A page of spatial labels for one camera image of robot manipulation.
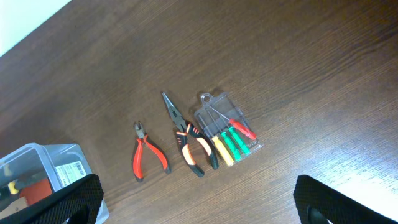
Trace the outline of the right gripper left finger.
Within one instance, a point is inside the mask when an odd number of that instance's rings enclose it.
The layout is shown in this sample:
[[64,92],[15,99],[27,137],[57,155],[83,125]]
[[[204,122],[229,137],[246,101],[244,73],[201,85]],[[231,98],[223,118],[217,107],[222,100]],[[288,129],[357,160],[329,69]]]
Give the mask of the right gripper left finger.
[[103,197],[99,176],[88,174],[37,203],[1,219],[1,224],[95,224]]

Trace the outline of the orange scraper wooden handle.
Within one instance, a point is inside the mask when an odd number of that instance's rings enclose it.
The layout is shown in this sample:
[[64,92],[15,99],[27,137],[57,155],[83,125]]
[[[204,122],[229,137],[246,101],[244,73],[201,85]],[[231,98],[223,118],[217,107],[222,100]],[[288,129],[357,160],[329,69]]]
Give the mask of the orange scraper wooden handle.
[[20,190],[16,182],[1,187],[1,219],[15,214],[53,193],[48,179],[40,180]]

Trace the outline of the metal file yellow black handle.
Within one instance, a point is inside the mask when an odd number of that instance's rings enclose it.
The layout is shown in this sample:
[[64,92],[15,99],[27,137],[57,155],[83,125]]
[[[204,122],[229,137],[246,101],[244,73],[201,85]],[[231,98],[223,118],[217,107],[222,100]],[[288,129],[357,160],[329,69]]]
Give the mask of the metal file yellow black handle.
[[44,168],[35,167],[14,174],[9,164],[1,164],[1,200],[24,197],[28,204],[33,204],[53,193]]

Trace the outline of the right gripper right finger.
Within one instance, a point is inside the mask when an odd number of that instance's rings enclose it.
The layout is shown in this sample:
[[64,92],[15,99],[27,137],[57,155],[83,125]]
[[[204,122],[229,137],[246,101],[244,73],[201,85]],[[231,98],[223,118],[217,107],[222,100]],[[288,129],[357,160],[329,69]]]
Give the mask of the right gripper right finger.
[[297,177],[293,197],[304,224],[397,223],[309,175]]

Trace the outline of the clear plastic storage container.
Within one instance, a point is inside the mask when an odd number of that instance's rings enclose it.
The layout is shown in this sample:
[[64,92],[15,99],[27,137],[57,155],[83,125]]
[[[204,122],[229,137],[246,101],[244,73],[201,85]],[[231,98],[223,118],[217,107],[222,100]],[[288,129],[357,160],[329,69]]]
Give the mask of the clear plastic storage container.
[[[93,174],[78,144],[26,144],[1,158],[1,164],[3,163],[11,166],[15,176],[30,168],[44,168],[52,194]],[[104,223],[108,218],[109,210],[103,198],[96,223]]]

